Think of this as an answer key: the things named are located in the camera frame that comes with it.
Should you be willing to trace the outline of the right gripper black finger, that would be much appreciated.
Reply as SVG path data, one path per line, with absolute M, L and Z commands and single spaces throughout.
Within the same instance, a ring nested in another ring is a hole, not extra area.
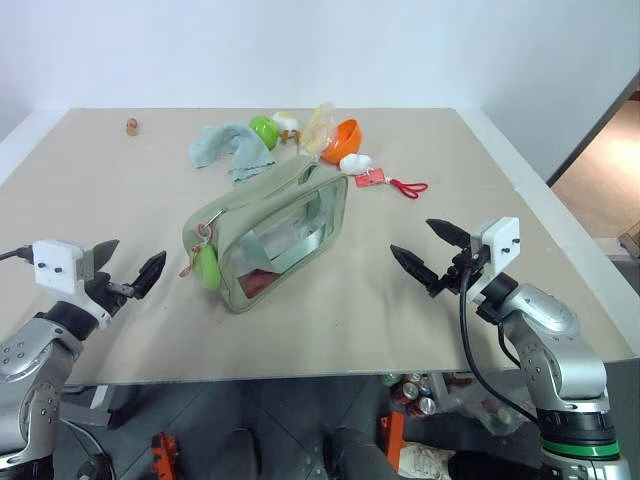
M 440 292 L 438 275 L 426 267 L 421 258 L 397 245 L 391 244 L 390 250 L 403 270 L 424 286 L 430 296 L 436 296 Z
M 458 248 L 469 248 L 471 237 L 462 228 L 442 219 L 427 219 L 427 225 L 442 240 Z

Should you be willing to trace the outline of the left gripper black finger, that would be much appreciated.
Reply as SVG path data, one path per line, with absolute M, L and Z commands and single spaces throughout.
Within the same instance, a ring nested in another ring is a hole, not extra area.
M 112 239 L 94 246 L 94 271 L 100 271 L 111 259 L 120 241 Z
M 133 297 L 144 298 L 160 278 L 166 263 L 165 251 L 161 251 L 149 258 L 140 268 L 138 277 L 131 284 Z

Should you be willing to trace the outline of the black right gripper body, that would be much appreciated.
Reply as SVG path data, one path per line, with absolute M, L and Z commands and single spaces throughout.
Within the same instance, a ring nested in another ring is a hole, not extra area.
M 463 249 L 452 259 L 452 264 L 446 272 L 436 279 L 429 288 L 429 295 L 436 297 L 443 290 L 459 294 L 462 287 L 470 287 L 482 274 L 484 265 L 488 262 L 488 249 L 482 248 L 473 254 L 470 248 Z

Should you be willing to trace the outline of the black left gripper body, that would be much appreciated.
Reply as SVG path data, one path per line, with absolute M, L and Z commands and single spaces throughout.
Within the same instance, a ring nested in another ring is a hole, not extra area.
M 115 283 L 108 273 L 94 271 L 94 247 L 83 252 L 79 271 L 84 281 L 85 293 L 111 317 L 116 315 L 128 299 L 133 298 L 130 284 Z

